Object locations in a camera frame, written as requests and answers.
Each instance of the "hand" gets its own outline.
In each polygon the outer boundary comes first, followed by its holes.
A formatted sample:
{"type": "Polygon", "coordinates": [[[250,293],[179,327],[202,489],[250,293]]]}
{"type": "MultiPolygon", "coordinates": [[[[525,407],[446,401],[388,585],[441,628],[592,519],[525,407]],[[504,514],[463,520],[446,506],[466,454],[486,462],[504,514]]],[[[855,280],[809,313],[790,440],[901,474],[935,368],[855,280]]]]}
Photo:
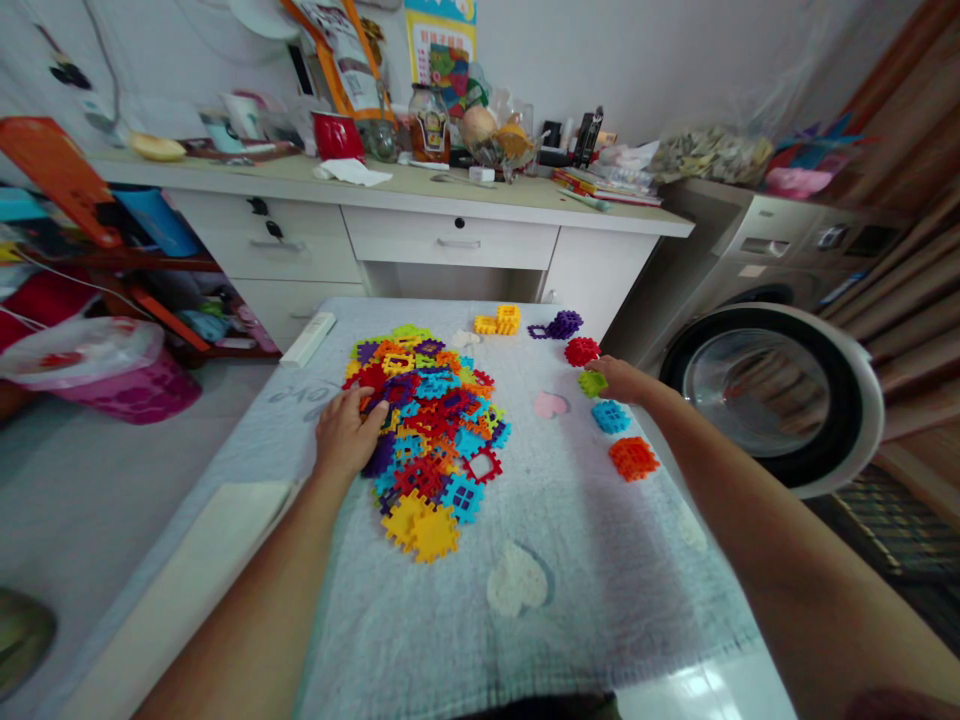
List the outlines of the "hand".
{"type": "Polygon", "coordinates": [[[607,386],[600,391],[600,397],[617,400],[632,405],[643,405],[644,398],[662,383],[637,370],[625,360],[617,360],[604,355],[597,360],[591,360],[586,365],[587,370],[600,373],[607,379],[607,386]]]}
{"type": "Polygon", "coordinates": [[[373,388],[352,388],[340,393],[323,410],[317,423],[317,461],[313,477],[334,477],[349,484],[377,445],[380,426],[390,409],[381,401],[366,421],[360,418],[360,400],[373,394],[373,388]]]}

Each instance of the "washing machine door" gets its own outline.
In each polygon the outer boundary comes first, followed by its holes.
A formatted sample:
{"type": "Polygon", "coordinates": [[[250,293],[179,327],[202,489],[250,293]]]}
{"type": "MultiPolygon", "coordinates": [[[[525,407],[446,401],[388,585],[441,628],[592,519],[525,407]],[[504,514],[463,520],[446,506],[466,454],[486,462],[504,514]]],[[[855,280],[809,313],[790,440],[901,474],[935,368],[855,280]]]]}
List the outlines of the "washing machine door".
{"type": "Polygon", "coordinates": [[[869,355],[809,313],[742,303],[681,332],[660,380],[801,498],[833,492],[876,452],[883,394],[869,355]]]}

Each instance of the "floor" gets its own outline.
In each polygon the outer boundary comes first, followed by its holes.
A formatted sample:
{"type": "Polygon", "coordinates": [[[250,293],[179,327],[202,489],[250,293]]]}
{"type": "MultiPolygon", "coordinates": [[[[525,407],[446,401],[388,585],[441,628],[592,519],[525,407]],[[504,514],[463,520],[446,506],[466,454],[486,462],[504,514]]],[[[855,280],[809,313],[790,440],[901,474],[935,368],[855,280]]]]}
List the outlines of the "floor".
{"type": "MultiPolygon", "coordinates": [[[[45,398],[0,432],[0,584],[57,614],[53,651],[0,718],[32,715],[276,366],[217,362],[202,398],[134,427],[45,398]],[[109,512],[109,522],[103,513],[109,512]]],[[[788,720],[766,650],[617,692],[625,720],[788,720]]]]}

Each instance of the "pink trash can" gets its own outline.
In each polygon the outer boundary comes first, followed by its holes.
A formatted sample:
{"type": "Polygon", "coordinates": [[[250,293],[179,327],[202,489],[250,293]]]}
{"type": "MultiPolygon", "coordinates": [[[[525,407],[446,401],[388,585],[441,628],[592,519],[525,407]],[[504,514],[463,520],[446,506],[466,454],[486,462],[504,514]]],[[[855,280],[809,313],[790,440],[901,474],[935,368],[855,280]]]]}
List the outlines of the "pink trash can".
{"type": "Polygon", "coordinates": [[[29,390],[149,425],[196,402],[202,389],[163,347],[163,329],[132,318],[66,322],[11,345],[0,374],[29,390]]]}

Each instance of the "cable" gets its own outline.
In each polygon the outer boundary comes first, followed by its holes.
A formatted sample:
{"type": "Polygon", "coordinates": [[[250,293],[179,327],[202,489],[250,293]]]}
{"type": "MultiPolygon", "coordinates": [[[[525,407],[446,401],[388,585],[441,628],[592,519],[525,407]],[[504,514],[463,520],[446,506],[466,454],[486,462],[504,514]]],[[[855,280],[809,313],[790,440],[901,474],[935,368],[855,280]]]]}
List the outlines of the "cable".
{"type": "Polygon", "coordinates": [[[148,318],[150,318],[151,320],[154,320],[154,321],[156,321],[156,322],[159,322],[159,320],[157,320],[153,315],[151,315],[150,313],[148,313],[148,312],[147,312],[146,310],[144,310],[143,308],[138,307],[137,305],[134,305],[132,302],[130,302],[129,300],[127,300],[127,298],[125,298],[123,295],[121,295],[121,294],[118,293],[118,292],[114,292],[113,290],[108,290],[107,288],[105,288],[105,287],[100,287],[99,285],[94,285],[93,283],[84,282],[83,280],[77,280],[77,278],[75,278],[75,277],[70,277],[70,276],[67,275],[66,273],[62,273],[62,272],[60,272],[59,270],[54,270],[54,269],[53,269],[52,267],[50,267],[49,265],[44,265],[44,264],[43,264],[42,262],[40,262],[39,260],[34,260],[34,259],[33,259],[32,257],[30,257],[29,255],[24,255],[22,252],[20,252],[20,251],[17,250],[16,248],[13,249],[13,252],[14,252],[15,254],[19,255],[20,257],[22,257],[22,258],[23,258],[24,260],[26,260],[28,263],[33,263],[33,264],[36,265],[37,267],[41,267],[41,268],[43,268],[44,270],[46,270],[46,271],[48,271],[48,272],[52,272],[54,275],[59,275],[60,277],[66,278],[67,280],[72,280],[73,282],[80,283],[81,285],[86,285],[87,287],[92,287],[92,288],[94,288],[95,290],[100,290],[101,292],[110,293],[111,295],[114,295],[115,297],[118,297],[118,298],[120,298],[121,300],[123,300],[127,305],[129,305],[130,307],[132,307],[134,310],[136,310],[136,311],[137,311],[138,313],[140,313],[141,315],[143,315],[143,316],[145,316],[145,317],[148,317],[148,318]]]}
{"type": "Polygon", "coordinates": [[[0,305],[0,310],[3,310],[7,315],[12,315],[16,320],[19,320],[23,325],[26,325],[28,328],[30,328],[34,332],[39,332],[40,330],[46,330],[48,327],[50,327],[49,325],[44,325],[42,322],[38,322],[34,320],[33,318],[27,318],[27,317],[24,317],[23,315],[18,315],[13,310],[11,310],[8,307],[5,307],[4,305],[0,305]]]}
{"type": "Polygon", "coordinates": [[[100,25],[90,8],[89,0],[80,0],[83,3],[83,9],[87,11],[87,17],[90,18],[90,24],[93,25],[93,34],[97,38],[97,45],[100,46],[100,53],[103,55],[103,61],[107,64],[107,71],[110,73],[110,82],[113,83],[113,120],[107,125],[107,132],[116,130],[120,124],[120,81],[117,80],[117,71],[113,68],[113,62],[110,60],[110,54],[103,43],[103,35],[100,34],[100,25]]]}
{"type": "MultiPolygon", "coordinates": [[[[204,37],[203,33],[200,32],[199,28],[197,28],[196,25],[193,24],[193,18],[190,17],[190,14],[186,11],[186,8],[183,7],[181,0],[173,0],[173,4],[177,6],[178,10],[180,10],[180,14],[183,15],[184,19],[187,21],[187,25],[190,26],[190,29],[193,31],[193,34],[196,35],[197,38],[199,38],[200,42],[202,42],[210,52],[212,52],[221,60],[224,60],[228,63],[239,65],[240,67],[259,67],[260,65],[264,65],[268,62],[279,60],[287,52],[286,49],[284,48],[281,50],[277,50],[276,52],[268,53],[263,57],[257,58],[256,60],[253,60],[253,61],[241,60],[235,57],[231,57],[226,53],[221,52],[209,40],[207,40],[206,37],[204,37]]],[[[201,3],[201,4],[205,5],[208,8],[219,7],[217,5],[212,5],[210,3],[201,3]]]]}

